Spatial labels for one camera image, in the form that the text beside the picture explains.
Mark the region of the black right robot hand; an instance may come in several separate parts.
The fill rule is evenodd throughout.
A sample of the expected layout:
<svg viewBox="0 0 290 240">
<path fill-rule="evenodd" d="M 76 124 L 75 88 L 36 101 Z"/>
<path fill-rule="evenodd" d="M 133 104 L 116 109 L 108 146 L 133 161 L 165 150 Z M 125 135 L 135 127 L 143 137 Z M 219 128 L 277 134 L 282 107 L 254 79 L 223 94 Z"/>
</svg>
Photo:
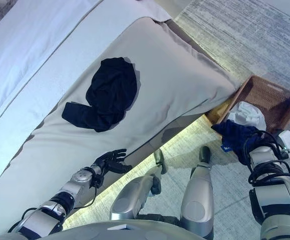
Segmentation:
<svg viewBox="0 0 290 240">
<path fill-rule="evenodd" d="M 264 131 L 255 131 L 250 136 L 248 136 L 243 144 L 243 150 L 246 152 L 251 152 L 259 146 L 268 144 L 270 140 L 265 137 L 266 133 Z"/>
</svg>

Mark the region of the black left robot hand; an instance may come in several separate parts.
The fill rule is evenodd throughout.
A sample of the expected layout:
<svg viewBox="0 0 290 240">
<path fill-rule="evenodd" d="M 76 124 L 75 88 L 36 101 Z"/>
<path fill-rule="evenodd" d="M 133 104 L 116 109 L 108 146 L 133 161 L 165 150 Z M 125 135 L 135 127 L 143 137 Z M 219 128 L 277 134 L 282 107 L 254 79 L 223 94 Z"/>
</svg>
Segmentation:
<svg viewBox="0 0 290 240">
<path fill-rule="evenodd" d="M 91 168 L 94 170 L 96 168 L 100 169 L 102 176 L 108 172 L 125 174 L 133 168 L 131 165 L 124 164 L 126 152 L 126 148 L 106 152 L 94 161 Z"/>
</svg>

